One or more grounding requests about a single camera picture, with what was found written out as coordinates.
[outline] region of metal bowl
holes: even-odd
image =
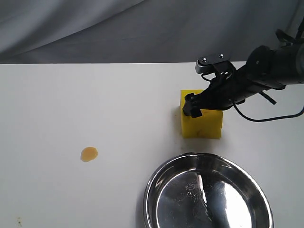
[[[161,165],[144,196],[147,228],[273,228],[269,203],[243,169],[188,153]]]

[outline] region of bowl rim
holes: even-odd
[[[149,193],[150,193],[150,190],[151,190],[151,186],[154,183],[155,178],[170,163],[174,162],[175,160],[178,160],[178,159],[181,159],[181,158],[184,158],[184,157],[189,157],[189,156],[210,156],[210,157],[215,157],[217,159],[220,159],[220,160],[223,160],[223,161],[229,163],[230,165],[232,165],[236,169],[238,169],[240,172],[242,172],[243,174],[245,174],[246,177],[250,179],[250,181],[254,184],[254,186],[259,191],[260,195],[262,196],[262,199],[264,201],[264,204],[266,206],[267,213],[268,213],[269,228],[273,228],[274,227],[273,215],[272,215],[272,211],[271,211],[269,202],[268,202],[268,200],[266,198],[266,195],[264,194],[264,192],[262,191],[262,189],[258,185],[258,183],[244,169],[242,169],[240,166],[236,165],[232,161],[230,161],[230,160],[228,160],[226,158],[223,158],[223,157],[221,157],[219,155],[216,155],[216,154],[212,154],[212,153],[192,153],[192,152],[190,152],[190,153],[184,153],[182,155],[178,155],[178,156],[175,156],[175,157],[173,157],[171,159],[168,159],[163,164],[161,164],[154,171],[154,173],[152,174],[152,176],[150,177],[150,179],[149,179],[149,181],[147,183],[147,186],[146,186],[146,189],[145,189],[145,192],[144,192],[144,198],[143,198],[143,217],[144,217],[144,223],[145,223],[146,228],[152,228],[151,221],[150,221],[150,216],[149,216],[149,210],[148,210],[148,199],[149,199]]]

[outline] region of gray curtain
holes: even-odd
[[[294,36],[303,0],[2,0],[1,63],[246,60]]]

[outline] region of yellow sponge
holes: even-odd
[[[192,118],[185,116],[182,108],[185,96],[190,93],[199,94],[203,90],[181,90],[180,116],[181,132],[184,138],[211,138],[219,139],[222,136],[223,111],[202,110],[203,116]]]

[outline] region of white tabletop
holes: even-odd
[[[143,228],[147,181],[184,152],[235,162],[276,228],[303,227],[304,117],[253,123],[232,108],[220,140],[182,139],[180,90],[207,85],[194,63],[0,65],[0,227]],[[255,95],[239,108],[267,118],[303,107],[301,85],[268,94],[277,105]],[[84,163],[87,146],[99,155]]]

